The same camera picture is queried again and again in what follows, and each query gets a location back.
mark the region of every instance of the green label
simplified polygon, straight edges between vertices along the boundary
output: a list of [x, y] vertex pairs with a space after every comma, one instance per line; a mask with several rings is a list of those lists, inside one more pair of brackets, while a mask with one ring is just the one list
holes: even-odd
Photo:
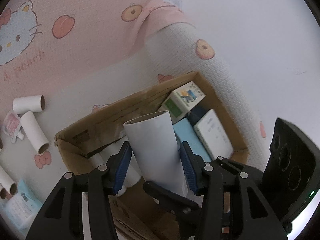
[[169, 98], [164, 105], [169, 109], [169, 111], [174, 115], [174, 117], [178, 117], [182, 114], [182, 111], [179, 109], [179, 107], [172, 101], [171, 98]]

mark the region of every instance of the toilet paper roll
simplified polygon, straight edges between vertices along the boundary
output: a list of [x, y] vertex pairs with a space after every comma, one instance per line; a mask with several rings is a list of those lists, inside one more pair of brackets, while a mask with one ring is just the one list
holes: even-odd
[[[116, 141], [115, 143], [110, 144], [108, 147], [106, 147], [100, 152], [100, 156], [102, 157], [105, 163], [109, 160], [110, 156], [118, 154], [119, 150], [122, 147], [122, 144], [125, 141], [128, 141], [128, 140], [126, 140], [125, 138], [122, 138], [119, 141]], [[128, 171], [124, 179], [125, 187], [132, 187], [133, 185], [137, 184], [141, 179], [141, 175], [133, 167], [133, 163], [136, 163], [136, 162], [137, 161], [135, 157], [132, 155], [130, 165], [128, 167]]]
[[16, 183], [13, 181], [13, 179], [10, 178], [10, 176], [4, 171], [4, 169], [1, 166], [0, 166], [0, 184], [11, 195], [14, 195], [17, 191]]
[[124, 129], [145, 181], [184, 197], [188, 189], [169, 112], [135, 118]]
[[44, 153], [49, 148], [49, 141], [41, 130], [33, 112], [26, 112], [21, 117], [21, 125], [26, 136], [38, 154]]
[[106, 162], [103, 160], [101, 155], [99, 153], [93, 155], [88, 159], [88, 161], [95, 167], [99, 167], [100, 165], [106, 164]]
[[12, 103], [12, 109], [16, 114], [24, 114], [28, 111], [42, 112], [44, 110], [44, 96], [31, 96], [24, 98], [15, 98]]
[[118, 194], [116, 195], [116, 197], [120, 197], [120, 196], [123, 195], [126, 191], [127, 191], [127, 188], [126, 188], [125, 186], [122, 186], [122, 189], [118, 191]]
[[5, 190], [4, 186], [0, 184], [0, 198], [5, 199], [6, 195], [7, 195], [7, 191]]

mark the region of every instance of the white wall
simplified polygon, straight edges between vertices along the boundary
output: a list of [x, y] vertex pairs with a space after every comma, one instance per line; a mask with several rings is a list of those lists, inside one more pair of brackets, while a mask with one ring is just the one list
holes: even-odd
[[[222, 53], [271, 142], [276, 118], [320, 146], [320, 28], [303, 0], [183, 0], [203, 38]], [[293, 222], [294, 239], [320, 200]]]

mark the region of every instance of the blue gripper pad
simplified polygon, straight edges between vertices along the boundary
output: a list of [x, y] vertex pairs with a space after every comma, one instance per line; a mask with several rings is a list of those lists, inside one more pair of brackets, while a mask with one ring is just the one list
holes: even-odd
[[201, 156], [195, 155], [188, 142], [180, 144], [180, 159], [189, 188], [195, 195], [203, 195], [207, 188], [207, 181], [202, 176], [202, 168], [205, 163]]
[[109, 179], [113, 183], [112, 191], [116, 195], [122, 189], [125, 176], [132, 157], [132, 149], [129, 142], [124, 142], [118, 154], [112, 155], [107, 166], [110, 168]]

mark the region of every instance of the small box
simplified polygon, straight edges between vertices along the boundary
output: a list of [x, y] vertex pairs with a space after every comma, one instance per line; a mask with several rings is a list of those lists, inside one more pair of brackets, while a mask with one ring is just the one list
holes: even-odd
[[213, 160], [218, 156], [231, 157], [233, 147], [220, 120], [212, 109], [193, 128]]
[[172, 91], [159, 110], [169, 110], [172, 123], [176, 123], [184, 118], [204, 97], [205, 94], [191, 81]]
[[201, 156], [204, 162], [212, 161], [212, 158], [205, 150], [187, 118], [183, 118], [177, 122], [173, 126], [173, 129], [176, 134], [178, 145], [182, 142], [188, 142], [193, 153]]

